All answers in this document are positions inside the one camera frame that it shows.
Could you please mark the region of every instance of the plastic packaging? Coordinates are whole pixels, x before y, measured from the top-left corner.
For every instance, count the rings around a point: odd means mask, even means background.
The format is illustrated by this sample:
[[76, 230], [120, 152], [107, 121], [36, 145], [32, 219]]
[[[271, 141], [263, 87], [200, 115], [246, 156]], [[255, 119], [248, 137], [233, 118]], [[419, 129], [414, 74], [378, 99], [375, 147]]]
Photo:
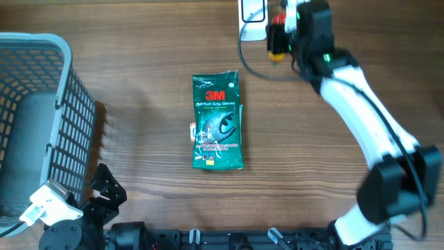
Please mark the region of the plastic packaging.
[[237, 71], [193, 75], [193, 168], [243, 169]]

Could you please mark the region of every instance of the wooden table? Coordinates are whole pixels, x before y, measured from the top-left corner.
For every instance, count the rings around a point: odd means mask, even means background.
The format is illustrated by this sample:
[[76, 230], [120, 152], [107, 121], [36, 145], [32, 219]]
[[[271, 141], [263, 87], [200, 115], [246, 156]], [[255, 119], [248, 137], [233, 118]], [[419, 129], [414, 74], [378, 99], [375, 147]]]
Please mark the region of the wooden table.
[[[444, 150], [444, 2], [330, 5], [336, 44], [353, 52], [403, 127]], [[128, 193], [112, 223], [182, 230], [326, 226], [355, 202], [367, 172], [361, 149], [310, 85], [247, 73], [237, 55], [236, 1], [0, 7], [0, 31], [55, 33], [70, 43], [99, 112], [90, 174], [105, 163]], [[289, 58], [270, 64], [264, 42], [245, 45], [245, 55], [259, 71], [292, 75]], [[192, 169], [191, 75], [229, 69], [240, 72], [246, 168]], [[393, 231], [396, 249], [442, 249], [443, 189], [429, 211], [428, 241], [413, 243]], [[420, 221], [404, 225], [419, 231]], [[41, 234], [35, 225], [2, 239], [0, 249], [36, 249]]]

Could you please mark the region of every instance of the plastic basket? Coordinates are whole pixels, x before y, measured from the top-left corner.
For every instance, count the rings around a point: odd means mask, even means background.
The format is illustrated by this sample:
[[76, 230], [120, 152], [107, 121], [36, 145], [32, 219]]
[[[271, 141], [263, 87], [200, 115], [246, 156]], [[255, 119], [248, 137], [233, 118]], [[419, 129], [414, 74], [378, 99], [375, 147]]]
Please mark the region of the plastic basket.
[[0, 232], [49, 178], [83, 199], [96, 107], [71, 65], [57, 35], [0, 33]]

